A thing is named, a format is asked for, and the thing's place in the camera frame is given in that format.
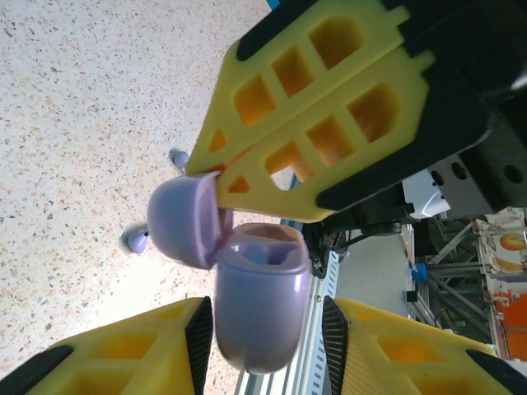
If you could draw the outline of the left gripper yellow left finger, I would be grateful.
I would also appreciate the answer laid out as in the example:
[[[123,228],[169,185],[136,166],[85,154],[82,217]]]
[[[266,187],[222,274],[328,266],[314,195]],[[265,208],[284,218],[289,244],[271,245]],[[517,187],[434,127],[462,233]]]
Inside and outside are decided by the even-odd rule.
[[[209,297],[180,300],[57,342],[1,381],[3,394],[201,394]]]

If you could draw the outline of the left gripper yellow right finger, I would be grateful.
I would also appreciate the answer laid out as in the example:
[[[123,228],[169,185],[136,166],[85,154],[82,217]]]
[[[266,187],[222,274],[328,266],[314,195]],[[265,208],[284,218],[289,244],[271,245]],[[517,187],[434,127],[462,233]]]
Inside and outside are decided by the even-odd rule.
[[[352,300],[324,298],[333,394],[524,394],[526,377],[484,343]]]

